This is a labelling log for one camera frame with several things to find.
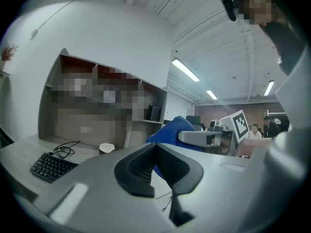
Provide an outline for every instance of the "fluorescent light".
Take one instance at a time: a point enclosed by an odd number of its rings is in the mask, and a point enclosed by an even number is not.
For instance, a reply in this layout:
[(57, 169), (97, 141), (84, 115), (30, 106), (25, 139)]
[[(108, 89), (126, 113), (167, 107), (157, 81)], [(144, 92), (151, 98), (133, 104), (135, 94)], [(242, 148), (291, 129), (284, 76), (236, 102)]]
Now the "fluorescent light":
[(212, 91), (206, 91), (214, 100), (217, 100), (216, 96), (214, 95), (214, 93)]
[(264, 93), (264, 96), (267, 96), (269, 94), (269, 92), (271, 91), (271, 88), (274, 84), (274, 81), (269, 81), (269, 84), (268, 84), (268, 87), (267, 87), (267, 90), (266, 92)]
[(182, 64), (178, 59), (174, 59), (172, 61), (172, 64), (176, 67), (178, 67), (180, 70), (182, 70), (184, 73), (186, 73), (190, 78), (193, 79), (193, 81), (198, 82), (200, 81), (197, 76), (195, 76), (188, 68), (185, 67), (184, 64)]

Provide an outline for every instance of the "black headphones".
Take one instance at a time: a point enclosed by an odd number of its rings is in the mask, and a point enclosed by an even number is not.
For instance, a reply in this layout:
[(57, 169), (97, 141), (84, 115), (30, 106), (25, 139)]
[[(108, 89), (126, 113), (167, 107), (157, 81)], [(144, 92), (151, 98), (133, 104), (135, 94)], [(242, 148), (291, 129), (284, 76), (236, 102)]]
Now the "black headphones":
[(237, 16), (234, 12), (235, 9), (239, 8), (239, 3), (243, 3), (243, 0), (221, 0), (227, 15), (231, 21), (236, 21)]

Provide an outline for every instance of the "black monitor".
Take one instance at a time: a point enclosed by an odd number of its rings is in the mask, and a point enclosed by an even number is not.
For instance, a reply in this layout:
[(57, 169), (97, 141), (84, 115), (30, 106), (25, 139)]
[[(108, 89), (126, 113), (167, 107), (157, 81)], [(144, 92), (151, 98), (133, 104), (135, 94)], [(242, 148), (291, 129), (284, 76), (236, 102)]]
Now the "black monitor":
[(169, 121), (169, 120), (164, 120), (164, 121), (163, 121), (163, 124), (164, 124), (164, 125), (167, 125), (169, 122), (171, 122), (171, 121)]
[(161, 109), (155, 106), (149, 105), (149, 111), (147, 115), (147, 120), (150, 121), (160, 121), (160, 114), (161, 114)]
[(186, 120), (190, 122), (192, 125), (200, 125), (201, 117), (200, 116), (186, 116)]

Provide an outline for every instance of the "keyboard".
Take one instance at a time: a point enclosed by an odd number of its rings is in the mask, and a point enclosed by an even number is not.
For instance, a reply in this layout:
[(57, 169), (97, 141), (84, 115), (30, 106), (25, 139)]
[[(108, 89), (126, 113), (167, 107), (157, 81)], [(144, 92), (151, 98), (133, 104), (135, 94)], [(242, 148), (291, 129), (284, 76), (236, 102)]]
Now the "keyboard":
[(30, 168), (30, 171), (35, 176), (52, 183), (77, 165), (44, 153)]

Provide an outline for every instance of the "cubby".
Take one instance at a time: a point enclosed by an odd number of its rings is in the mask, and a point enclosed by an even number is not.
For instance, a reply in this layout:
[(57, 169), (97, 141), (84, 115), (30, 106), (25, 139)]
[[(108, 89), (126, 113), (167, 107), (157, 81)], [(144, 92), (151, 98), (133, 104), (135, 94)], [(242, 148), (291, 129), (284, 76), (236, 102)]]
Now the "cubby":
[[(142, 144), (162, 127), (166, 99), (160, 87), (62, 49), (43, 88), (38, 136), (90, 149)], [(146, 119), (149, 105), (161, 109), (159, 122)]]

